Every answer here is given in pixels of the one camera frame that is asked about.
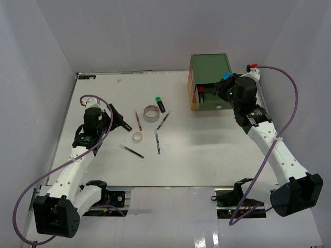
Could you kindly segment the blue highlighter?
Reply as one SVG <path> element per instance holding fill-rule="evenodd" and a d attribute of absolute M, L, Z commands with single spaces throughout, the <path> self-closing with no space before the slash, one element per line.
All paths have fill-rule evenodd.
<path fill-rule="evenodd" d="M 227 72 L 227 73 L 222 77 L 222 79 L 223 79 L 223 80 L 227 80 L 231 75 L 232 75 L 232 73 Z"/>

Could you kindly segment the green drawer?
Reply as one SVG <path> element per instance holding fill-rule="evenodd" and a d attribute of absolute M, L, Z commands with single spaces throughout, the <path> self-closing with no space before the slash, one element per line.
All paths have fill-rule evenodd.
<path fill-rule="evenodd" d="M 204 86 L 204 103 L 199 103 L 197 86 Z M 212 110 L 230 110 L 232 107 L 228 102 L 220 99 L 214 95 L 215 84 L 196 84 L 194 96 L 196 98 L 198 111 L 212 111 Z"/>

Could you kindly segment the pink highlighter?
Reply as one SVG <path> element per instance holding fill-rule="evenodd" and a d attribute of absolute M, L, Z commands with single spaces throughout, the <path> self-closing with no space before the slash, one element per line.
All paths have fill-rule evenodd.
<path fill-rule="evenodd" d="M 199 103 L 204 103 L 204 86 L 203 85 L 197 86 L 197 91 L 198 91 Z"/>

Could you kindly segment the orange highlighter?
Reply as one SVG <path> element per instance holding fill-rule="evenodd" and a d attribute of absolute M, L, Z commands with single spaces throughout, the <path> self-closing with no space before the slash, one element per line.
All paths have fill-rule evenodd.
<path fill-rule="evenodd" d="M 129 132 L 132 130 L 132 127 L 127 123 L 124 123 L 122 126 Z"/>

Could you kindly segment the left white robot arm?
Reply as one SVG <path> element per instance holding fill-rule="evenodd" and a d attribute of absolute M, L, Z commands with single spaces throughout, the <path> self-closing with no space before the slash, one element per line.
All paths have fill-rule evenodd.
<path fill-rule="evenodd" d="M 111 106 L 109 116 L 100 105 L 88 101 L 83 116 L 84 123 L 78 127 L 72 143 L 69 165 L 62 169 L 58 179 L 44 196 L 33 202 L 36 229 L 39 234 L 72 238 L 78 231 L 81 216 L 92 206 L 104 206 L 109 202 L 107 183 L 89 181 L 80 188 L 88 166 L 95 158 L 98 142 L 108 129 L 124 124 L 124 118 Z"/>

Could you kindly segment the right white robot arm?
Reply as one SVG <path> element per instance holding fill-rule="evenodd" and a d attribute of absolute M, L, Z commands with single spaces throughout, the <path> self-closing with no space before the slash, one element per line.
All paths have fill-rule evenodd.
<path fill-rule="evenodd" d="M 316 205 L 323 179 L 309 173 L 295 159 L 267 111 L 257 104 L 259 79 L 259 71 L 227 73 L 215 84 L 213 94 L 230 103 L 237 124 L 265 155 L 279 185 L 270 193 L 271 206 L 280 216 L 288 216 Z"/>

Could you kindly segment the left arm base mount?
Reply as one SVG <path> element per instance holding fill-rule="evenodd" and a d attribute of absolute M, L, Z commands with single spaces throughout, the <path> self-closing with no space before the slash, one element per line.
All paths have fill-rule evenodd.
<path fill-rule="evenodd" d="M 126 197 L 125 191 L 109 191 L 106 207 L 97 208 L 102 204 L 94 204 L 93 209 L 88 210 L 84 216 L 93 217 L 125 217 L 127 215 L 130 198 Z"/>

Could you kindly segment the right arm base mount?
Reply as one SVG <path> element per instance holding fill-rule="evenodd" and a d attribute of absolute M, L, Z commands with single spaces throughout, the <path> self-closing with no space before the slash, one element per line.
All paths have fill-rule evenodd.
<path fill-rule="evenodd" d="M 234 190 L 217 190 L 211 197 L 211 201 L 215 202 L 217 207 L 217 217 L 221 220 L 227 220 L 232 217 L 235 208 L 238 205 L 241 197 L 235 194 Z M 241 204 L 235 218 L 238 218 L 251 210 L 255 205 L 259 205 L 250 214 L 245 216 L 245 219 L 261 219 L 266 218 L 265 205 L 257 200 L 246 198 Z"/>

